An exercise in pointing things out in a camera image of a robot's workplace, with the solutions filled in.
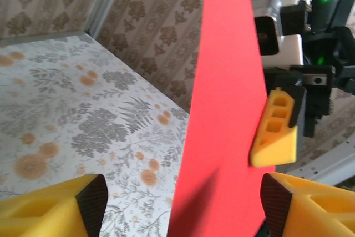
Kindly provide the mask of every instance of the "yellow 3d-printed part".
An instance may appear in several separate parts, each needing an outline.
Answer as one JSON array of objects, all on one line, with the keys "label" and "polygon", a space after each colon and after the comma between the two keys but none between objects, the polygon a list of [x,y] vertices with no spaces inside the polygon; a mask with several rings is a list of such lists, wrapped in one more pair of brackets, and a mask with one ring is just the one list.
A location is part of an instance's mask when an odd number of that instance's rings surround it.
[{"label": "yellow 3d-printed part", "polygon": [[0,236],[99,236],[108,199],[103,175],[86,175],[0,201]]},{"label": "yellow 3d-printed part", "polygon": [[265,174],[261,202],[273,237],[355,237],[355,193],[282,173]]},{"label": "yellow 3d-printed part", "polygon": [[297,155],[297,126],[288,127],[295,100],[280,88],[270,91],[250,151],[250,164],[266,167],[293,163]]}]

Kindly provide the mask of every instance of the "gray leaf pattern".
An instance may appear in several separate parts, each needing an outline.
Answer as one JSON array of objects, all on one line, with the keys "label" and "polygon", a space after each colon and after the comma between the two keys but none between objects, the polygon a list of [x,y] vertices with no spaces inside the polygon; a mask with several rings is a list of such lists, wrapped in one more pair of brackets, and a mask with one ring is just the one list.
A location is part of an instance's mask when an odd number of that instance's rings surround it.
[{"label": "gray leaf pattern", "polygon": [[128,72],[105,72],[102,77],[108,83],[114,82],[115,87],[122,91],[129,90],[129,86],[137,81],[137,78]]},{"label": "gray leaf pattern", "polygon": [[0,49],[0,198],[103,173],[100,236],[165,236],[188,114],[86,34]]},{"label": "gray leaf pattern", "polygon": [[171,113],[173,116],[177,117],[179,120],[185,120],[189,117],[187,112],[184,112],[182,109],[172,108]]},{"label": "gray leaf pattern", "polygon": [[121,112],[121,114],[123,115],[123,119],[127,122],[127,127],[131,133],[151,124],[152,117],[149,113],[151,108],[148,102],[140,98],[132,98],[132,101],[125,103],[130,106],[121,108],[124,111]]},{"label": "gray leaf pattern", "polygon": [[67,76],[61,69],[31,69],[30,74],[35,78],[34,86],[39,87],[41,93],[56,93],[57,88],[68,89],[76,92],[71,78]]},{"label": "gray leaf pattern", "polygon": [[100,108],[89,112],[86,121],[79,124],[83,132],[73,137],[72,146],[80,154],[92,158],[94,151],[98,153],[107,152],[113,142],[124,142],[128,135],[122,124],[113,121],[117,115]]}]

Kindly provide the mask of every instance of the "floral wallpaper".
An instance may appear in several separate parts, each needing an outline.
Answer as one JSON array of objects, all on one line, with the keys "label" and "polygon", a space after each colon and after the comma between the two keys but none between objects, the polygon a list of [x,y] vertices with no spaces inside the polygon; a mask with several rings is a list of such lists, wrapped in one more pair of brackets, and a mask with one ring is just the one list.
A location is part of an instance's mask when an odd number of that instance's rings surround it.
[{"label": "floral wallpaper", "polygon": [[94,0],[0,0],[0,39],[83,31]]},{"label": "floral wallpaper", "polygon": [[114,0],[98,41],[190,109],[203,0]]},{"label": "floral wallpaper", "polygon": [[166,236],[187,112],[86,34],[0,47],[0,95],[0,199],[102,173],[100,236]]}]

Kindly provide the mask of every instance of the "patterned wall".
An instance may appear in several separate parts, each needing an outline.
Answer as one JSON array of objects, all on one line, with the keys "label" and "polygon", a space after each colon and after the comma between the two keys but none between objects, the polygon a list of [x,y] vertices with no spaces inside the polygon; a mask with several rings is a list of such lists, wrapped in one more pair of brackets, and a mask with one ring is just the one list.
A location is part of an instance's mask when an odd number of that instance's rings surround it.
[{"label": "patterned wall", "polygon": [[203,0],[115,0],[98,41],[188,110]]},{"label": "patterned wall", "polygon": [[0,39],[84,30],[94,0],[0,0]]}]

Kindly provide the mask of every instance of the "red sheet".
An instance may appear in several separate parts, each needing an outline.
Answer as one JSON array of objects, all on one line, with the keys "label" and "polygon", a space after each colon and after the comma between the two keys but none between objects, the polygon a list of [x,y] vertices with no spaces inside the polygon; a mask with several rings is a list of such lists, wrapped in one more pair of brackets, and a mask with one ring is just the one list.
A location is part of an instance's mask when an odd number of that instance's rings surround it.
[{"label": "red sheet", "polygon": [[265,172],[248,155],[267,95],[250,0],[204,0],[199,62],[169,237],[254,236]]}]

